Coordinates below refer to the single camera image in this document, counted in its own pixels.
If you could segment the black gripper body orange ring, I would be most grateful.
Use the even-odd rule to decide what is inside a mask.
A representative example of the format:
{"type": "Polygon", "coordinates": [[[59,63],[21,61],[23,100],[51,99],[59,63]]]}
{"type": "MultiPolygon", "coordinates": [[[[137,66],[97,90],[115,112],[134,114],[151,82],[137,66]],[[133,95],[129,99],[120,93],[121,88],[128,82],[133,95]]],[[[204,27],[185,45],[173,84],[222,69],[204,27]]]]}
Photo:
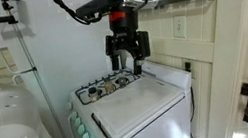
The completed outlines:
{"type": "Polygon", "coordinates": [[[112,36],[106,36],[106,55],[114,56],[120,50],[127,50],[133,58],[149,57],[149,34],[146,31],[138,31],[137,11],[132,8],[117,9],[109,16],[112,36]]]}

